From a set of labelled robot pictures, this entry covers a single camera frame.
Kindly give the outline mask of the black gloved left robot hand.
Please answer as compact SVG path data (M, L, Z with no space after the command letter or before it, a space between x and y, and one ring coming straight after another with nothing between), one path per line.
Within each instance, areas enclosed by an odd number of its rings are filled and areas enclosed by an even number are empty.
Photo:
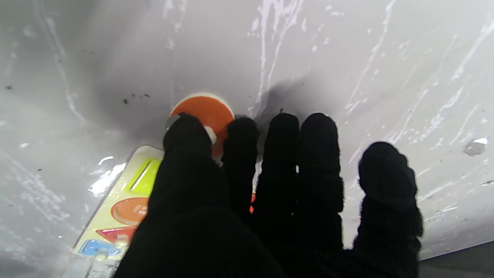
M415 173L394 146L371 144L359 162L365 192L353 248L344 249L336 123L314 113L269 124L252 202L259 132L227 127L222 165L198 118L168 128L148 213L115 278L416 278L422 214Z

